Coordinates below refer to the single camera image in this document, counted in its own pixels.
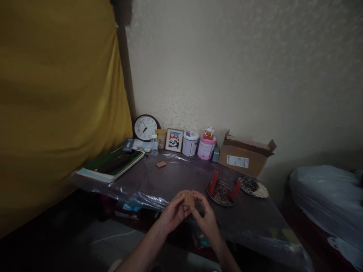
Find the person's left hand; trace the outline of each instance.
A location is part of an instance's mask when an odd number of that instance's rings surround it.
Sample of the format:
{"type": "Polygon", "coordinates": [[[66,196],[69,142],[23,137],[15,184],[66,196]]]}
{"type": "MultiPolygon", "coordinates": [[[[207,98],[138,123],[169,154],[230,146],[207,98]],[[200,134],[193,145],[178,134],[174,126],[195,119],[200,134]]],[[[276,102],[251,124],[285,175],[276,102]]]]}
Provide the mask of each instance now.
{"type": "Polygon", "coordinates": [[[185,194],[188,191],[189,190],[184,190],[179,192],[161,213],[158,223],[167,233],[171,233],[175,230],[176,227],[191,214],[189,207],[183,206],[182,203],[185,194]]]}

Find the white canister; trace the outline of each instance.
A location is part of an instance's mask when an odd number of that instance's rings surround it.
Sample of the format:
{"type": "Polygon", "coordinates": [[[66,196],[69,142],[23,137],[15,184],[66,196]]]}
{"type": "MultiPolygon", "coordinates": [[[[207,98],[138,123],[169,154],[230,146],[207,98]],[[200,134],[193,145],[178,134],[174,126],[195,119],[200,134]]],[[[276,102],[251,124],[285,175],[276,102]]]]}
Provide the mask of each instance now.
{"type": "Polygon", "coordinates": [[[183,134],[183,138],[183,154],[187,156],[194,156],[198,145],[198,133],[194,131],[186,131],[183,134]]]}

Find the white lid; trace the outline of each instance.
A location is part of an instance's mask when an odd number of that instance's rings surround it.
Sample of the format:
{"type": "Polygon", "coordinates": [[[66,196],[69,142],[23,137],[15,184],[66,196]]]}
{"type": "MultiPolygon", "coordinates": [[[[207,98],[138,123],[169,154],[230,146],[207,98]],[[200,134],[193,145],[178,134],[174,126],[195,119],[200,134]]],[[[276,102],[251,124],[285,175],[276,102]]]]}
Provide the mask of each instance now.
{"type": "Polygon", "coordinates": [[[183,136],[185,139],[192,140],[192,141],[199,139],[199,134],[194,131],[186,131],[186,132],[184,132],[183,136]]]}

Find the box flap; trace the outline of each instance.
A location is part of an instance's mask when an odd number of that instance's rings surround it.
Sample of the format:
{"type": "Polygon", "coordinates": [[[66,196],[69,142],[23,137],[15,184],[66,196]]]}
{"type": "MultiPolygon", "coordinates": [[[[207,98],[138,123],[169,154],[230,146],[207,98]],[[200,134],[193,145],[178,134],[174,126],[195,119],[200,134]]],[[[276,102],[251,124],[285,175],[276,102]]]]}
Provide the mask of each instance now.
{"type": "Polygon", "coordinates": [[[275,144],[275,142],[273,140],[271,140],[268,143],[268,146],[270,147],[271,152],[274,151],[276,149],[276,147],[277,147],[277,145],[275,144]]]}
{"type": "Polygon", "coordinates": [[[245,143],[245,140],[243,141],[242,139],[237,140],[235,137],[228,135],[227,138],[224,140],[223,144],[243,148],[245,150],[249,150],[257,154],[264,155],[267,158],[273,155],[273,153],[269,150],[270,147],[268,145],[249,140],[247,140],[246,142],[248,143],[245,143]]]}
{"type": "Polygon", "coordinates": [[[224,134],[224,138],[227,138],[227,136],[230,134],[230,130],[228,129],[226,134],[224,134]]]}

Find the textured wall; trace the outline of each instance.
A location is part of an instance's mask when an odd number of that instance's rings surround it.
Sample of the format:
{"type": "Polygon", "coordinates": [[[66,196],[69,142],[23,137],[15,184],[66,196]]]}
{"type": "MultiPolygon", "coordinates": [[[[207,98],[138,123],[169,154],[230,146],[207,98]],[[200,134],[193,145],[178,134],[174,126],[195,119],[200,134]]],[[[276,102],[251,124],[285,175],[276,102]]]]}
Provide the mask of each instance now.
{"type": "Polygon", "coordinates": [[[362,166],[362,1],[136,0],[126,30],[137,114],[273,138],[275,201],[296,166],[362,166]]]}

